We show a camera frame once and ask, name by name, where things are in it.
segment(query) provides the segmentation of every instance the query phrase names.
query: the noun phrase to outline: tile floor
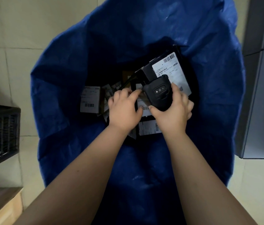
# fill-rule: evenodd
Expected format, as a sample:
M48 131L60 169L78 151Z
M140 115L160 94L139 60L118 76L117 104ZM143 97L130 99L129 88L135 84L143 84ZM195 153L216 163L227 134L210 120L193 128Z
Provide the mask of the tile floor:
M23 186L27 207L44 189L37 162L38 136L30 103L29 73L53 37L104 0L0 0L0 104L22 109L20 153L0 164L0 187ZM249 0L235 0L236 34L243 41ZM264 224L264 160L235 157L229 189Z

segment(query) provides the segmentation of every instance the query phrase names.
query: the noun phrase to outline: forearm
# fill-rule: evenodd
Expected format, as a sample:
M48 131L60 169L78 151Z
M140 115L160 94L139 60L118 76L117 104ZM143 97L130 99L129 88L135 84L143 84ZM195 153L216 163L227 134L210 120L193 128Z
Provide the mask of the forearm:
M16 224L90 224L127 136L108 126L27 208Z
M165 139L188 224L256 224L186 134Z

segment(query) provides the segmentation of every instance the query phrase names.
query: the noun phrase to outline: hand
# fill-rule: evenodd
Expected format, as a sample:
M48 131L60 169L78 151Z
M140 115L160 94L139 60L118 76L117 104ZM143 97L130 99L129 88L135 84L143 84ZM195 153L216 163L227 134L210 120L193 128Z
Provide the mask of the hand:
M139 123L143 109L138 108L135 112L135 102L140 93L141 90L132 92L129 88L114 93L108 100L110 126L115 126L128 134Z
M187 120L190 119L194 103L180 91L178 86L171 84L172 104L164 112L154 106L149 106L150 112L156 118L157 124L164 135L185 133Z

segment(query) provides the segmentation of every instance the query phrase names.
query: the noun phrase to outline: gray cabinet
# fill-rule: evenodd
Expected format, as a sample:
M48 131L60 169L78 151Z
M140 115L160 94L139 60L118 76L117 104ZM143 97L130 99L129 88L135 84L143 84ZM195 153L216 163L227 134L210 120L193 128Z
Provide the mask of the gray cabinet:
M264 158L264 0L251 0L243 54L246 93L235 136L236 155Z

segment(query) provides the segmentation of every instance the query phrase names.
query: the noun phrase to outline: blue bag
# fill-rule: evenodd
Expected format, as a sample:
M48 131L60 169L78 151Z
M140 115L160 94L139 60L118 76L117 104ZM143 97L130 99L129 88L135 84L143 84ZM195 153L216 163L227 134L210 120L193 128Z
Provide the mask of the blue bag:
M183 45L197 76L200 101L187 134L227 185L245 70L235 36L233 0L107 0L58 35L31 73L40 137L38 160L48 185L106 127L79 112L86 79L120 79L118 70ZM162 134L126 140L114 163L93 224L184 223Z

